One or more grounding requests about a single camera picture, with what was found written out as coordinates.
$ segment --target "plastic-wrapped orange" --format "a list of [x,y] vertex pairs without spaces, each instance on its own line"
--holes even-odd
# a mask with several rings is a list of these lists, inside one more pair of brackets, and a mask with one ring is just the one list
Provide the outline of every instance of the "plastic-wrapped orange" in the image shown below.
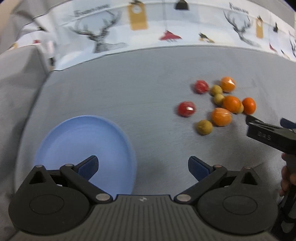
[[217,126],[227,126],[232,121],[231,113],[223,108],[216,108],[212,112],[212,121]]
[[247,114],[247,115],[251,115],[255,112],[256,110],[256,102],[248,97],[248,98],[245,98],[243,101],[242,101],[242,104],[244,105],[244,112]]
[[235,96],[225,96],[223,99],[223,106],[232,113],[238,113],[240,109],[240,100]]
[[235,89],[236,85],[235,80],[229,76],[225,76],[221,79],[220,86],[224,92],[230,93]]

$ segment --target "red ball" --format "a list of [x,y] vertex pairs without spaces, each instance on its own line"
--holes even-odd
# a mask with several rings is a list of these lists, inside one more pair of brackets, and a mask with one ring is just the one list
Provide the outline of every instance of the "red ball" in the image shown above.
[[196,81],[194,88],[198,94],[204,94],[209,91],[209,85],[204,80]]
[[184,101],[178,106],[178,114],[184,117],[191,116],[195,113],[195,104],[191,101]]

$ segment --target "small yellow-green fruit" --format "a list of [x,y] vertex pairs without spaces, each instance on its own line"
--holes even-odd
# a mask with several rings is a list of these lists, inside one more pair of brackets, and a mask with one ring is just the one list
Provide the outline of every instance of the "small yellow-green fruit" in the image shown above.
[[215,102],[215,104],[216,105],[222,105],[223,104],[223,99],[224,99],[225,97],[224,97],[224,95],[222,95],[222,94],[216,94],[215,96],[214,96],[214,102]]
[[195,126],[197,132],[201,135],[208,135],[213,130],[213,124],[208,120],[201,120]]
[[218,85],[213,85],[213,87],[210,90],[210,93],[212,96],[215,96],[216,94],[222,94],[223,90],[220,86]]
[[237,114],[241,114],[244,112],[244,105],[241,103],[241,106],[239,108],[239,111],[237,112]]

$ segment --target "gray tablecloth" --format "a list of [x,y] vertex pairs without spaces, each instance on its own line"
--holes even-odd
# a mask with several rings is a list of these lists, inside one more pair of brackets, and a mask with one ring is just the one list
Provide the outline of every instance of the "gray tablecloth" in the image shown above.
[[[233,93],[257,102],[255,117],[279,125],[296,121],[295,63],[269,53],[226,47],[171,47],[114,54],[53,72],[40,93],[23,133],[17,158],[16,188],[32,168],[35,151],[60,122],[99,115],[117,123],[129,137],[138,161],[134,194],[176,195],[196,180],[187,168],[191,155],[230,170],[257,166],[274,191],[284,165],[280,152],[246,137],[244,115],[227,127],[198,135],[193,124],[215,107],[209,94],[192,84],[233,77]],[[193,101],[197,113],[176,115],[178,103]]]

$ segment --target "plate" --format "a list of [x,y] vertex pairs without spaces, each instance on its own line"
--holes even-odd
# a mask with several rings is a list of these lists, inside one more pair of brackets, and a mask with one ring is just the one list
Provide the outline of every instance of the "plate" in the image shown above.
[[99,159],[99,170],[89,180],[113,197],[131,194],[136,178],[134,150],[124,132],[99,116],[77,116],[53,128],[42,141],[34,165],[47,170],[74,165],[91,155]]

